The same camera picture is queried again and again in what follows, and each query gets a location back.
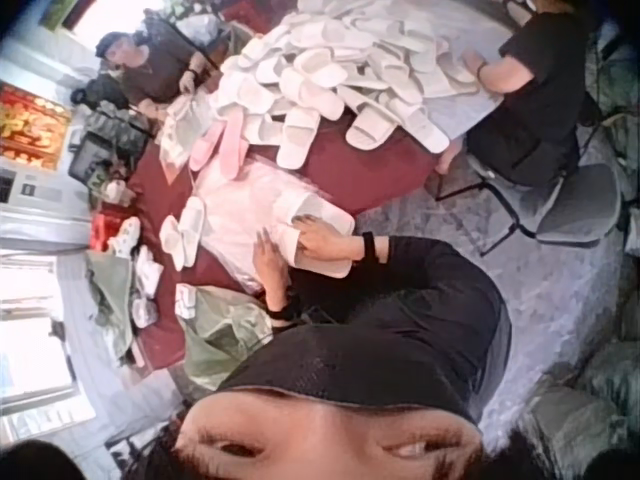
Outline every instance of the wall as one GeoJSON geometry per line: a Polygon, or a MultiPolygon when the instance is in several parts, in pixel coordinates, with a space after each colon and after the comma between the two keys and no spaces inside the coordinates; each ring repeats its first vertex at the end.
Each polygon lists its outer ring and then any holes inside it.
{"type": "MultiPolygon", "coordinates": [[[[71,90],[95,75],[99,61],[70,34],[53,33],[38,25],[47,4],[47,0],[33,2],[2,41],[0,80],[70,106],[71,90]]],[[[67,147],[82,129],[83,119],[80,114],[74,115],[55,172],[21,166],[0,157],[0,167],[16,172],[16,184],[36,185],[34,197],[22,195],[19,187],[14,188],[9,204],[2,206],[0,239],[4,244],[25,239],[65,245],[88,244],[88,192],[66,173],[72,160],[67,147]]]]}

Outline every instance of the black shirt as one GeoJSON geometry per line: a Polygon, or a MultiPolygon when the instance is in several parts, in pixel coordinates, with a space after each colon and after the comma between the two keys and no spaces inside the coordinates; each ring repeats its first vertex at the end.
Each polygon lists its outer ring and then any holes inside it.
{"type": "Polygon", "coordinates": [[[578,121],[585,93],[587,31],[568,13],[534,16],[501,48],[524,64],[534,79],[505,96],[504,107],[539,139],[561,142],[578,121]]]}
{"type": "MultiPolygon", "coordinates": [[[[438,359],[465,401],[485,373],[505,313],[484,271],[451,245],[427,238],[391,237],[387,264],[357,265],[342,280],[300,270],[291,278],[301,305],[298,324],[339,323],[413,340],[425,357],[438,359]]],[[[504,343],[508,353],[510,340],[504,343]]],[[[505,367],[506,358],[488,374],[502,378],[505,367]]]]}

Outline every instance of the red tablecloth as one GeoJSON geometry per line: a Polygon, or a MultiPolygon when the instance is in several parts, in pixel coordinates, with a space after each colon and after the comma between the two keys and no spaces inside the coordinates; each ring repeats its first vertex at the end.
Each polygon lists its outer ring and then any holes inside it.
{"type": "MultiPolygon", "coordinates": [[[[344,140],[351,114],[336,123],[324,122],[301,173],[329,194],[333,203],[356,215],[421,187],[435,166],[435,157],[398,128],[380,148],[372,152],[356,150],[344,140]]],[[[276,148],[255,148],[275,159],[276,148]]],[[[156,302],[159,321],[139,332],[139,344],[151,368],[160,369],[182,360],[184,335],[174,313],[177,283],[215,285],[240,290],[220,262],[200,248],[193,268],[176,272],[171,257],[162,252],[158,235],[164,219],[176,218],[189,198],[192,186],[185,169],[169,185],[159,161],[159,149],[151,144],[139,163],[129,188],[138,194],[142,221],[142,242],[165,266],[156,302]]]]}

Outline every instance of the window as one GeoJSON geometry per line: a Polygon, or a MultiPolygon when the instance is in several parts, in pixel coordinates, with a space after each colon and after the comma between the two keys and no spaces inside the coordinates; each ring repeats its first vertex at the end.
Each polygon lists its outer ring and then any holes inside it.
{"type": "Polygon", "coordinates": [[[0,438],[92,418],[65,341],[55,258],[0,250],[0,438]]]}
{"type": "Polygon", "coordinates": [[[94,49],[109,32],[133,33],[144,10],[160,10],[164,0],[78,0],[62,22],[84,46],[94,49]]]}

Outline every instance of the pink slipper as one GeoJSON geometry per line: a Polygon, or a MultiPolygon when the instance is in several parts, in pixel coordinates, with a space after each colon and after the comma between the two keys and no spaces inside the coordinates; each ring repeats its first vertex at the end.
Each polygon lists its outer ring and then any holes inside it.
{"type": "Polygon", "coordinates": [[[235,107],[227,114],[227,126],[220,143],[220,173],[227,180],[234,180],[244,163],[249,150],[249,143],[242,140],[244,127],[244,109],[235,107]]]}
{"type": "Polygon", "coordinates": [[[225,127],[226,124],[224,122],[214,121],[207,133],[196,140],[189,158],[189,168],[191,170],[199,172],[211,160],[225,127]]]}

